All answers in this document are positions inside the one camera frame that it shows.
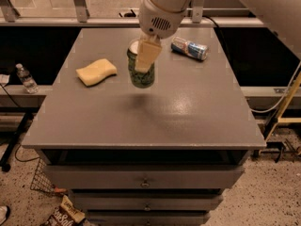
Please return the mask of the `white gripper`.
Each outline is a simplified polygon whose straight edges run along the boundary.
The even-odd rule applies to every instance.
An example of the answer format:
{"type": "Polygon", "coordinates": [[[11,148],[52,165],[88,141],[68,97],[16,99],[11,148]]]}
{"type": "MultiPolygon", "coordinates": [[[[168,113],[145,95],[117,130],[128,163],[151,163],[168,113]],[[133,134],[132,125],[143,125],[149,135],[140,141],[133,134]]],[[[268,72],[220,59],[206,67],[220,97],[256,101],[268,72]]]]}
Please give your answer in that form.
{"type": "Polygon", "coordinates": [[[162,51],[160,39],[176,33],[184,17],[182,0],[142,0],[139,9],[141,30],[148,35],[138,41],[135,69],[146,73],[162,51]]]}

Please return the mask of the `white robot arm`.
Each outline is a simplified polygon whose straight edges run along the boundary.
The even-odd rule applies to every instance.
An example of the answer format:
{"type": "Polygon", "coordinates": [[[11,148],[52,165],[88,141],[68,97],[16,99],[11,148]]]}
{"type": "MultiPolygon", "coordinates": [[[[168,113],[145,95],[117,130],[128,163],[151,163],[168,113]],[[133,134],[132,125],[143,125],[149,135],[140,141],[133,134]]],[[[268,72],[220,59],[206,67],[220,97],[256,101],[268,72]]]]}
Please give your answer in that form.
{"type": "MultiPolygon", "coordinates": [[[[144,34],[159,39],[174,35],[193,0],[142,0],[139,25],[144,34]]],[[[295,56],[301,58],[301,0],[239,0],[277,33],[295,56]]]]}

